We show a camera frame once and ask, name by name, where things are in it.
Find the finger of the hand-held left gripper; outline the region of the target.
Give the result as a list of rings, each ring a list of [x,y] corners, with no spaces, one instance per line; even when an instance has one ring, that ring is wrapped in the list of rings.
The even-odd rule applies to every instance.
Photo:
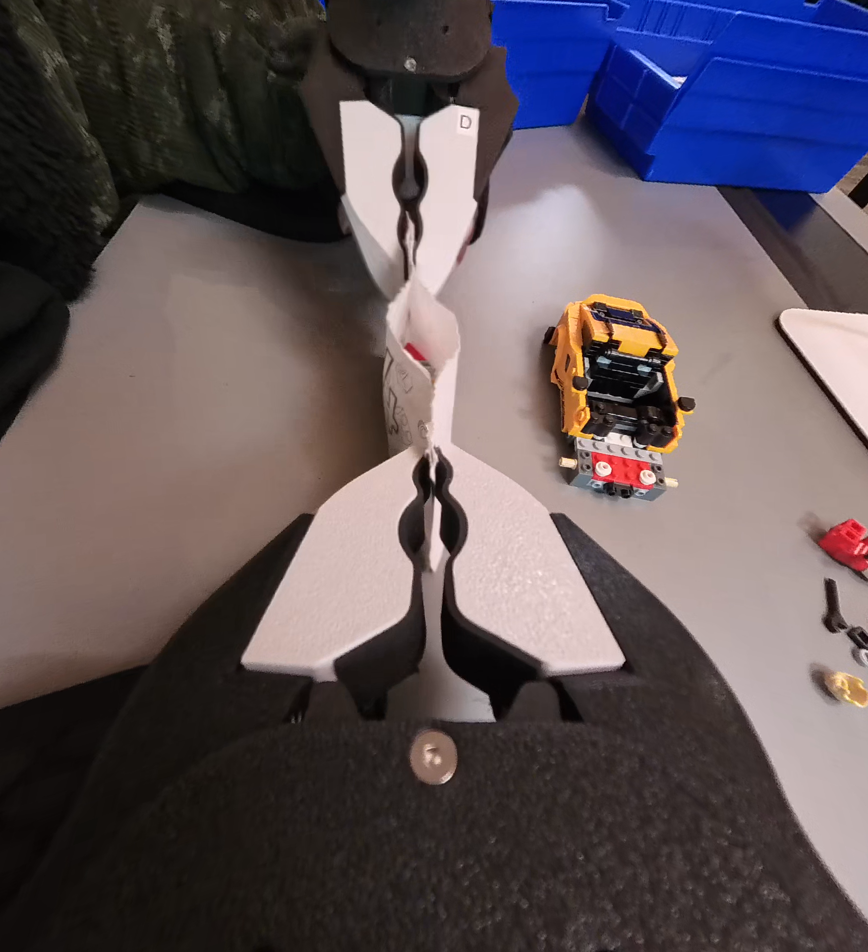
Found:
[[[374,283],[395,299],[412,266],[412,225],[400,188],[406,172],[401,120],[367,100],[340,103],[345,215]]]
[[[475,223],[479,109],[452,104],[421,119],[413,142],[418,192],[408,207],[409,266],[439,296],[455,270]]]

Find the red lego assembly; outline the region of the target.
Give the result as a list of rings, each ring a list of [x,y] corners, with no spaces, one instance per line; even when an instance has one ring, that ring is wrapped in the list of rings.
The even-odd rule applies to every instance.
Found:
[[[861,523],[845,520],[827,530],[817,544],[834,562],[868,582],[868,530]]]

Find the yellow lego car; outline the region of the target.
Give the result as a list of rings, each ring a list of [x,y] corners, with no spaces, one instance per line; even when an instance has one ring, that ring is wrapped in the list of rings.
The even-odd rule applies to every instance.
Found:
[[[678,388],[668,329],[641,303],[593,294],[567,304],[543,342],[554,351],[567,482],[623,501],[654,501],[675,488],[667,458],[695,401]]]

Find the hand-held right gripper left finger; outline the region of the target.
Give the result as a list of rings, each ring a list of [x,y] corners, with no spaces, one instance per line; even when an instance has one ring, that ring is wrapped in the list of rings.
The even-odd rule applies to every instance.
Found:
[[[406,616],[414,563],[399,529],[423,462],[406,449],[319,507],[244,649],[244,668],[338,681],[346,655]]]

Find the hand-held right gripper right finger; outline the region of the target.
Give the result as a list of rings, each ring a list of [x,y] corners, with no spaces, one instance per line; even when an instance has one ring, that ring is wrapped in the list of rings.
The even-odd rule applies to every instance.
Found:
[[[529,491],[455,446],[438,450],[441,642],[464,679],[618,670],[625,655],[552,517]]]

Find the white rounded mat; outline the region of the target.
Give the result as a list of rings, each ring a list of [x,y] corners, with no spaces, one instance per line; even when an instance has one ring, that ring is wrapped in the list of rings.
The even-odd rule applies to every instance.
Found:
[[[789,308],[776,327],[868,447],[868,314]]]

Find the small white printed paper bag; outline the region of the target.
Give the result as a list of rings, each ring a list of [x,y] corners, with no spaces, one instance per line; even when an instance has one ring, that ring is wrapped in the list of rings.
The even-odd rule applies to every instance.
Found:
[[[453,443],[461,341],[456,316],[415,277],[389,305],[385,322],[381,396],[390,459],[377,468],[375,489],[390,511],[402,513],[420,458],[435,471],[438,450]],[[432,371],[405,354],[406,343],[425,355]]]

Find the person's left forearm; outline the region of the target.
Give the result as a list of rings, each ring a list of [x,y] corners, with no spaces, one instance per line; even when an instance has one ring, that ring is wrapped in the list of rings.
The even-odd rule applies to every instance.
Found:
[[[0,193],[102,233],[174,182],[321,184],[298,87],[322,21],[318,2],[0,2]]]

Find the stack of blue storage bins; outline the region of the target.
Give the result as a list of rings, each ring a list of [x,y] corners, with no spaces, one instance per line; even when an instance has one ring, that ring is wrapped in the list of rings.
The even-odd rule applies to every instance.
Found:
[[[868,151],[868,9],[630,2],[586,116],[645,181],[826,192]]]

